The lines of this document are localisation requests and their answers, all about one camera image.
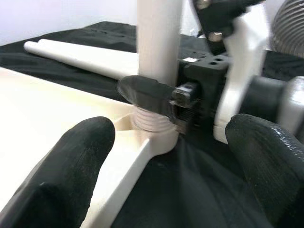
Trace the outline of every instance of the gray flexible hose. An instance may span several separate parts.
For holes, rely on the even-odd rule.
[[[286,0],[272,25],[272,49],[304,57],[304,0]]]

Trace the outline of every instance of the white plastic rod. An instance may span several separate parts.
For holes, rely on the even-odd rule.
[[[175,86],[182,0],[137,0],[139,75]]]
[[[42,39],[24,44],[27,52],[114,79],[138,73],[136,53]]]

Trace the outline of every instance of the black clamp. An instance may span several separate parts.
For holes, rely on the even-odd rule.
[[[197,83],[188,82],[173,88],[142,76],[124,77],[118,83],[118,91],[135,106],[167,116],[183,134],[193,122],[201,95]]]

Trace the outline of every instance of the black fabric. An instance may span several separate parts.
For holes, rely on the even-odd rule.
[[[279,125],[244,114],[232,118],[226,137],[274,227],[302,228],[304,146]]]
[[[86,28],[41,38],[124,51],[136,51],[135,27],[101,22]],[[23,50],[24,41],[0,47],[0,66],[48,81],[125,101],[116,81]],[[200,57],[204,39],[182,36],[179,58]],[[268,52],[264,75],[291,78],[302,70],[302,59]],[[281,68],[288,65],[288,74]],[[117,216],[114,228],[269,228],[242,168],[227,145],[212,136],[212,121],[204,129],[180,136],[175,149],[153,158]]]

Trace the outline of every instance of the white plastic part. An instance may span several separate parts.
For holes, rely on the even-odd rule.
[[[0,210],[61,135],[78,122],[106,116],[114,147],[101,167],[83,228],[112,224],[147,162],[170,151],[178,133],[134,128],[134,107],[0,68]]]
[[[140,76],[175,86],[182,0],[137,0],[137,52]],[[138,108],[134,123],[161,132],[174,125],[165,116]]]
[[[239,112],[253,76],[261,74],[269,28],[263,3],[250,7],[249,13],[234,21],[235,33],[224,40],[232,57],[226,85],[215,116],[214,137],[227,143],[225,128]]]
[[[106,48],[41,39],[28,41],[24,49],[35,55],[51,58],[114,79],[138,74],[138,55]]]
[[[304,76],[297,76],[284,88],[278,112],[278,123],[296,135],[304,117]]]

